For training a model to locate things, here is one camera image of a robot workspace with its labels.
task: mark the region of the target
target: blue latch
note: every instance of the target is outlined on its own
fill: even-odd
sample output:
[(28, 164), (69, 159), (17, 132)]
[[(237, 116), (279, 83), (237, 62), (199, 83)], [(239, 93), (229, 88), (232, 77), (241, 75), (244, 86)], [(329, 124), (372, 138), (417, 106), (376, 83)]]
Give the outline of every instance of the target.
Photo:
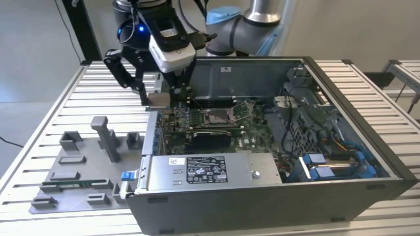
[(121, 173), (121, 181), (133, 181), (136, 179), (136, 174), (133, 171), (125, 171)]

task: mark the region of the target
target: gray floor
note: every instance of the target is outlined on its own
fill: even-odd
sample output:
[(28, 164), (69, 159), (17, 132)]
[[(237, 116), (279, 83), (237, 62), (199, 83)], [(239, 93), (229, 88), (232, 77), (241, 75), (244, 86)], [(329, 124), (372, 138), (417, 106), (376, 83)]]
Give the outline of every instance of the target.
[[(52, 104), (53, 101), (0, 103), (0, 136), (8, 141), (24, 145)], [(0, 152), (0, 176), (3, 176), (20, 152), (20, 147), (0, 142)]]

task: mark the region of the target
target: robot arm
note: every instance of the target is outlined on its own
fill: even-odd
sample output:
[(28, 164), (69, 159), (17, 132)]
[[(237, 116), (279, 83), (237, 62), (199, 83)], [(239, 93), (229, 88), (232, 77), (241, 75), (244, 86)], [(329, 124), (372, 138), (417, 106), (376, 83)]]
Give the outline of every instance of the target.
[[(116, 18), (121, 23), (117, 38), (124, 47), (121, 51), (108, 51), (104, 63), (120, 85), (131, 87), (140, 95), (141, 104), (149, 105), (143, 73), (159, 69), (173, 95), (175, 89), (188, 86), (196, 50), (217, 35), (207, 47), (212, 55), (227, 56), (235, 51), (268, 55), (281, 31), (279, 5), (277, 0), (252, 0), (244, 16), (237, 7), (216, 8), (207, 14), (211, 34), (188, 34), (171, 0), (115, 0)], [(136, 68), (135, 77), (121, 64), (123, 58)], [(175, 71), (180, 69), (185, 71), (176, 76)]]
[(217, 38), (207, 47), (208, 56), (227, 56), (243, 52), (267, 56), (283, 31), (279, 0), (251, 0), (244, 15), (236, 6), (212, 9), (207, 17), (207, 30)]
[[(109, 50), (104, 63), (121, 87), (131, 87), (140, 95), (141, 104), (149, 105), (143, 73), (159, 69), (171, 90), (187, 85), (191, 73), (176, 76), (173, 71), (195, 66), (196, 50), (205, 47), (216, 34), (188, 34), (167, 0), (115, 0), (113, 8), (121, 22), (117, 39), (123, 50)], [(123, 58), (136, 68), (135, 77), (121, 64)]]

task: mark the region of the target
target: gray plastic block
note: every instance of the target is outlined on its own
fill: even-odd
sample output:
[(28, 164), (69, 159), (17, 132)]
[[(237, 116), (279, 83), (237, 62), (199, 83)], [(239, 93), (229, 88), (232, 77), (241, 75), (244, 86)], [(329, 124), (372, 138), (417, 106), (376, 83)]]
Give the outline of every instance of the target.
[(75, 142), (81, 142), (83, 138), (77, 131), (65, 131), (60, 139), (60, 145), (65, 151), (77, 151)]
[(113, 183), (111, 182), (109, 179), (107, 179), (107, 182), (104, 182), (104, 183), (93, 183), (92, 187), (93, 187), (93, 189), (112, 189)]
[(80, 179), (79, 172), (52, 172), (49, 176), (51, 180), (77, 180)]
[[(84, 138), (83, 142), (76, 142), (79, 151), (75, 153), (68, 153), (61, 149), (59, 157), (56, 158), (49, 170), (49, 175), (40, 185), (40, 191), (37, 194), (40, 198), (44, 198), (45, 195), (53, 197), (57, 204), (55, 204), (55, 208), (37, 209), (31, 207), (29, 212), (32, 214), (128, 208), (127, 203), (117, 197), (113, 197), (113, 190), (116, 184), (119, 184), (119, 188), (121, 188), (121, 173), (124, 171), (133, 171), (139, 168), (139, 163), (141, 162), (141, 150), (128, 149), (127, 136), (117, 138), (120, 140), (117, 151), (121, 156), (121, 160), (117, 163), (108, 161), (107, 152), (101, 150), (97, 145), (99, 138)], [(63, 157), (72, 157), (77, 155), (85, 157), (85, 162), (83, 164), (59, 163)], [(52, 173), (76, 172), (80, 174), (80, 178), (77, 180), (49, 180)], [(132, 192), (132, 188), (137, 184), (136, 182), (137, 181), (129, 183), (131, 187), (128, 188), (128, 192)], [(85, 200), (87, 196), (88, 194), (97, 193), (107, 194), (109, 203), (91, 206)]]
[(41, 186), (40, 186), (40, 190), (41, 190), (44, 193), (61, 192), (61, 188), (59, 187), (59, 185), (41, 185)]
[(116, 163), (120, 161), (121, 157), (117, 152), (117, 137), (115, 135), (115, 132), (109, 132), (108, 127), (108, 118), (104, 116), (93, 117), (91, 122), (91, 127), (93, 130), (96, 130), (100, 138), (100, 147), (105, 149), (108, 158), (112, 163)]
[(31, 205), (36, 209), (48, 209), (48, 208), (55, 208), (55, 204), (57, 201), (55, 200), (53, 197), (36, 197), (33, 198)]
[(59, 160), (61, 165), (67, 164), (83, 164), (85, 162), (85, 157), (83, 155), (68, 155), (63, 156)]
[(128, 132), (125, 142), (129, 150), (141, 149), (144, 136), (140, 136), (139, 132)]
[(91, 206), (109, 204), (109, 199), (104, 193), (92, 193), (87, 196), (87, 202)]
[(112, 189), (112, 197), (116, 200), (117, 204), (125, 203), (125, 200), (121, 199), (121, 197), (120, 197), (120, 186), (117, 183), (115, 184), (113, 189)]

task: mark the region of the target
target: sticker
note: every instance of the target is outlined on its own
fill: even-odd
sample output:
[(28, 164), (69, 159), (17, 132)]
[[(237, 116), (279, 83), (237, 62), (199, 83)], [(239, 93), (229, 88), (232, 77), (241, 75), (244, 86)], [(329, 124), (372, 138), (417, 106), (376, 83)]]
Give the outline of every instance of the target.
[(221, 73), (232, 72), (232, 67), (231, 67), (231, 66), (229, 66), (229, 67), (221, 67), (221, 68), (220, 68), (220, 72), (221, 72)]
[(224, 156), (187, 158), (188, 183), (227, 183), (228, 170)]
[(185, 158), (169, 157), (169, 165), (185, 165)]

